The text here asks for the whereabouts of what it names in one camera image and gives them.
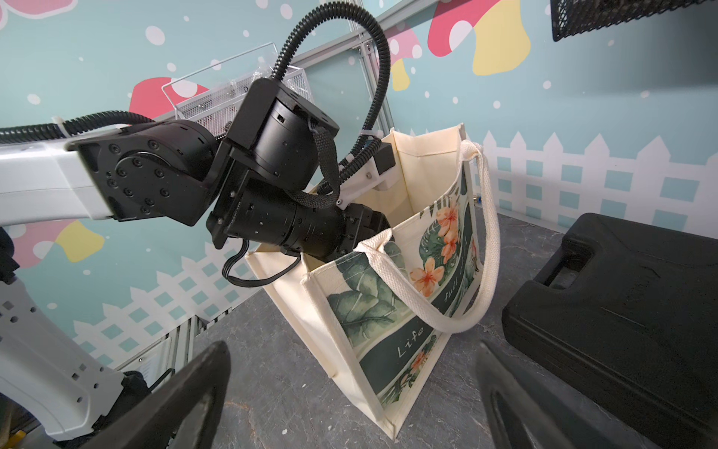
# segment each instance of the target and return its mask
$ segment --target black cable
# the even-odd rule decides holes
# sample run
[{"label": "black cable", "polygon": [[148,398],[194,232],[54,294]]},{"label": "black cable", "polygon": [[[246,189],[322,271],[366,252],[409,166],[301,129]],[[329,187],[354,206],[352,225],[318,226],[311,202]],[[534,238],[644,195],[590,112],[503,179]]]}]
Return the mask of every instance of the black cable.
[{"label": "black cable", "polygon": [[289,265],[287,268],[281,270],[279,273],[275,274],[272,277],[267,277],[265,279],[239,279],[238,277],[230,276],[229,271],[232,269],[234,264],[236,264],[239,259],[244,257],[244,255],[247,253],[247,250],[249,249],[249,240],[242,239],[242,247],[240,248],[239,252],[235,254],[234,256],[227,259],[227,262],[225,262],[224,267],[222,267],[222,276],[228,280],[231,284],[236,285],[237,287],[246,287],[246,288],[254,288],[254,287],[263,287],[264,285],[271,284],[272,282],[276,281],[280,277],[284,276],[286,273],[288,273],[291,269],[296,267],[299,264],[299,261],[302,259],[300,257],[297,257],[297,260],[293,261],[291,265]]},{"label": "black cable", "polygon": [[[274,65],[273,77],[275,80],[281,81],[286,74],[286,69],[289,63],[292,61],[294,54],[297,52],[299,45],[304,41],[310,32],[320,24],[331,19],[346,19],[356,22],[361,25],[369,33],[371,38],[374,40],[376,49],[379,55],[379,77],[377,80],[376,91],[374,92],[374,99],[371,102],[369,113],[364,121],[363,129],[371,130],[374,127],[381,105],[384,102],[386,91],[389,87],[389,73],[391,71],[391,54],[389,52],[389,44],[386,41],[384,31],[381,29],[381,25],[374,19],[374,17],[360,6],[356,6],[351,3],[343,1],[333,1],[331,3],[323,4],[314,8],[308,13],[292,30],[292,33],[287,38],[284,46],[279,52],[276,64]],[[357,157],[362,152],[366,151],[364,147],[368,136],[366,134],[360,134],[354,143],[354,147],[350,153],[352,156]],[[341,162],[342,165],[347,165],[346,159]],[[347,179],[354,174],[354,172],[347,172]]]},{"label": "black cable", "polygon": [[[76,136],[83,132],[92,131],[93,129],[99,129],[104,126],[121,124],[136,125],[152,121],[154,120],[148,119],[140,114],[135,114],[134,112],[106,111],[77,117],[76,119],[66,121],[64,125],[70,136]],[[65,135],[62,133],[62,130],[54,123],[0,128],[0,144],[21,144],[24,142],[64,138]]]},{"label": "black cable", "polygon": [[154,381],[154,383],[152,384],[152,386],[149,387],[149,391],[152,391],[152,390],[156,389],[157,386],[162,383],[162,381],[164,380],[165,377],[169,376],[170,374],[174,376],[174,373],[175,373],[174,368],[170,368],[170,369],[168,369],[167,371],[165,371],[165,372],[159,377],[159,379],[157,379],[156,381]]}]

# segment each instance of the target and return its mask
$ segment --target wire mesh basket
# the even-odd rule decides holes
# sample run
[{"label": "wire mesh basket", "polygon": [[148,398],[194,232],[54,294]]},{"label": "wire mesh basket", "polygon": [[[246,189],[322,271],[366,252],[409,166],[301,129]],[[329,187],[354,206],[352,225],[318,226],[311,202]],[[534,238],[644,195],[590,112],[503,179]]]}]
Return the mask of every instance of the wire mesh basket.
[{"label": "wire mesh basket", "polygon": [[551,0],[554,41],[706,0]]},{"label": "wire mesh basket", "polygon": [[[174,117],[176,119],[186,119],[197,122],[208,129],[214,136],[220,136],[226,133],[245,95],[249,91],[249,86],[252,82],[257,78],[264,78],[271,75],[271,68],[266,61],[272,56],[276,59],[276,47],[273,43],[268,43],[225,60],[217,61],[206,68],[197,70],[196,72],[166,84],[162,87],[162,90],[170,102],[172,102],[170,96],[167,95],[166,89],[173,84],[188,78],[201,78],[203,73],[206,75],[214,75],[213,72],[207,72],[207,70],[215,71],[217,66],[221,67],[222,65],[224,65],[226,69],[230,61],[237,62],[243,60],[245,64],[242,65],[242,67],[244,68],[247,67],[247,61],[252,61],[250,65],[255,66],[253,71],[219,84],[216,83],[210,90],[193,96],[181,103],[175,104],[172,102],[174,106]],[[307,79],[307,74],[304,69],[290,65],[284,76],[284,84],[298,95],[314,102],[312,90],[309,88],[309,80]]]}]

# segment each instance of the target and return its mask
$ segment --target black plastic case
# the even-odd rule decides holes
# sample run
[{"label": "black plastic case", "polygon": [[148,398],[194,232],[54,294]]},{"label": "black plastic case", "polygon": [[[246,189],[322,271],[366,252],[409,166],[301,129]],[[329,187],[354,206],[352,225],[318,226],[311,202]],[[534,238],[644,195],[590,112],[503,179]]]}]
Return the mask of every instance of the black plastic case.
[{"label": "black plastic case", "polygon": [[718,446],[718,240],[584,214],[503,329],[661,447]]}]

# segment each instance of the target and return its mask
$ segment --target orange flower print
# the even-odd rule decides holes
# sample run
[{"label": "orange flower print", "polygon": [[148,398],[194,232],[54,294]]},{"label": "orange flower print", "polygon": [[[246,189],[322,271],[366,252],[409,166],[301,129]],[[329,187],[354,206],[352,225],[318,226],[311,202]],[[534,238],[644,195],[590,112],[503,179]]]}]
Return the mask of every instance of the orange flower print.
[{"label": "orange flower print", "polygon": [[444,265],[452,258],[456,252],[456,245],[459,243],[459,233],[456,229],[449,229],[444,236],[444,248],[442,249],[442,256],[444,256]]},{"label": "orange flower print", "polygon": [[444,277],[444,267],[436,268],[437,263],[433,257],[429,257],[424,263],[424,269],[415,268],[411,270],[409,277],[415,288],[425,297],[429,297],[437,288],[437,284]]},{"label": "orange flower print", "polygon": [[428,355],[426,354],[426,352],[420,352],[419,355],[416,356],[416,360],[414,360],[414,362],[411,364],[411,370],[416,371],[417,369],[421,368],[421,365],[424,364],[424,361],[427,357]]},{"label": "orange flower print", "polygon": [[439,221],[439,225],[442,227],[439,229],[439,237],[445,236],[450,229],[458,230],[459,211],[456,206],[449,205],[449,207],[439,209],[439,212],[437,212],[437,221]]}]

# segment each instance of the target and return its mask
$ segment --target white picket fence graphic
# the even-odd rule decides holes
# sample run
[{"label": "white picket fence graphic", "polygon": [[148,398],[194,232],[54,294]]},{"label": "white picket fence graphic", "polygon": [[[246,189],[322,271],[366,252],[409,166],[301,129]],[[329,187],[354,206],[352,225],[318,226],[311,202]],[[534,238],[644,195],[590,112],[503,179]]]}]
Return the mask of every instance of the white picket fence graphic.
[{"label": "white picket fence graphic", "polygon": [[[520,133],[516,133],[509,148],[503,148],[497,146],[489,132],[484,138],[483,146],[489,161],[494,198],[497,198],[497,203],[500,199],[511,202],[513,213],[508,215],[525,214],[526,206],[531,206],[541,210],[539,224],[556,228],[559,215],[578,218],[586,212],[599,213],[602,200],[605,199],[625,203],[624,218],[627,220],[652,224],[656,211],[663,210],[688,217],[683,231],[718,238],[718,154],[710,157],[706,165],[670,162],[671,154],[660,136],[642,148],[636,159],[611,157],[600,134],[586,147],[584,154],[564,153],[556,134],[551,135],[543,151],[526,149],[526,143]],[[510,172],[498,169],[498,157],[511,159]],[[542,162],[543,176],[528,175],[527,160]],[[562,165],[583,167],[581,182],[562,181]],[[630,191],[606,188],[608,170],[631,172],[633,179]],[[666,177],[698,181],[694,200],[691,202],[661,197]],[[499,179],[511,181],[511,193],[499,191]],[[540,200],[526,197],[527,184],[541,187]],[[559,204],[559,192],[562,190],[580,195],[578,209]]]},{"label": "white picket fence graphic", "polygon": [[[197,315],[204,320],[213,320],[230,307],[236,307],[259,289],[235,287],[228,283],[221,289],[218,289],[215,286],[215,282],[222,278],[221,269],[227,259],[226,254],[231,250],[237,251],[240,247],[240,239],[228,239],[227,244],[221,250],[217,250],[211,244],[205,243],[206,257],[204,259],[195,262],[186,257],[182,257],[182,272],[177,276],[157,272],[157,288],[152,291],[145,292],[139,288],[130,287],[129,293],[132,298],[132,303],[126,307],[119,308],[113,305],[103,304],[105,319],[98,324],[91,325],[81,321],[75,321],[75,332],[78,334],[74,338],[75,342],[78,344],[89,342],[95,347],[95,350],[92,351],[90,355],[95,358],[99,358],[102,355],[111,358],[112,363],[108,365],[110,368],[115,368],[131,360],[166,333],[185,322],[192,315]],[[207,276],[202,269],[209,264],[214,264],[218,270],[210,276]],[[239,261],[230,273],[233,276],[238,276],[237,270],[241,270],[241,267],[246,267],[244,260]],[[249,278],[250,276],[251,272],[243,275],[245,278]],[[185,291],[180,284],[186,279],[191,279],[195,285]],[[197,304],[192,297],[201,292],[204,292],[208,298],[201,304]],[[238,297],[232,302],[229,302],[225,297],[230,292],[236,292],[238,294]],[[164,293],[167,293],[172,300],[167,304],[160,305],[155,299]],[[205,310],[212,305],[216,306],[216,311],[207,314]],[[170,315],[170,312],[176,310],[177,307],[181,307],[184,313],[179,315],[175,312],[175,316]],[[130,317],[130,314],[139,308],[144,310],[148,316],[139,322],[135,322],[135,320]],[[151,335],[145,330],[145,327],[155,322],[157,322],[162,329],[154,335]],[[110,328],[112,325],[116,325],[122,332],[118,335],[111,334],[112,338],[109,338],[102,331]],[[133,348],[126,350],[126,348],[121,347],[121,344],[127,341],[128,338],[131,338],[137,344]]]}]

